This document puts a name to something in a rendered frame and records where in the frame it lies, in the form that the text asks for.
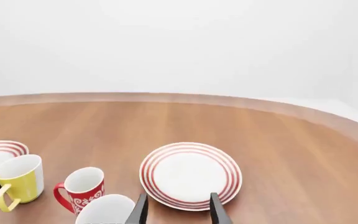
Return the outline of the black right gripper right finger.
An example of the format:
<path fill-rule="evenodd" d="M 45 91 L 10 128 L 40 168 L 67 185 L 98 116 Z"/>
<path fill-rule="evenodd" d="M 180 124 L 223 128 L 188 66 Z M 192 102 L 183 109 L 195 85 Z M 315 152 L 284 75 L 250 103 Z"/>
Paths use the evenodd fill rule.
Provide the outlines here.
<path fill-rule="evenodd" d="M 233 224 L 227 215 L 217 193 L 210 194 L 210 216 L 212 224 Z"/>

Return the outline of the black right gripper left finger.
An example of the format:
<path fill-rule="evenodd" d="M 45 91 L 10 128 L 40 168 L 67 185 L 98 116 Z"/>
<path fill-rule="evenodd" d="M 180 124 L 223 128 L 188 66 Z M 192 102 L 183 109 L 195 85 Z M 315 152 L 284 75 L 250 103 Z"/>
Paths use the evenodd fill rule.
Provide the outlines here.
<path fill-rule="evenodd" d="M 140 194 L 129 218 L 125 224 L 146 224 L 149 210 L 147 194 Z"/>

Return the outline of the red patterned mug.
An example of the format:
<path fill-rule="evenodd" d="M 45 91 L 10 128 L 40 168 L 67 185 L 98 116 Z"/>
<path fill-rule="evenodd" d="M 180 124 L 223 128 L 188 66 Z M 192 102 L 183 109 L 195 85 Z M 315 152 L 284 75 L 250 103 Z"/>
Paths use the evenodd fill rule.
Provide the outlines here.
<path fill-rule="evenodd" d="M 84 167 L 72 172 L 53 190 L 56 201 L 76 216 L 87 204 L 104 194 L 104 172 L 97 167 Z"/>

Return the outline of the yellow and white mug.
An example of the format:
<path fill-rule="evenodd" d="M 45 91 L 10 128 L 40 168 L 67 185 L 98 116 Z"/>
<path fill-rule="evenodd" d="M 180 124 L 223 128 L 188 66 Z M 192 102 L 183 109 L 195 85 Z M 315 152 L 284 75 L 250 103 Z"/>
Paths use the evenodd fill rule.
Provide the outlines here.
<path fill-rule="evenodd" d="M 42 158 L 25 154 L 0 165 L 0 209 L 11 212 L 20 203 L 37 199 L 44 191 Z"/>

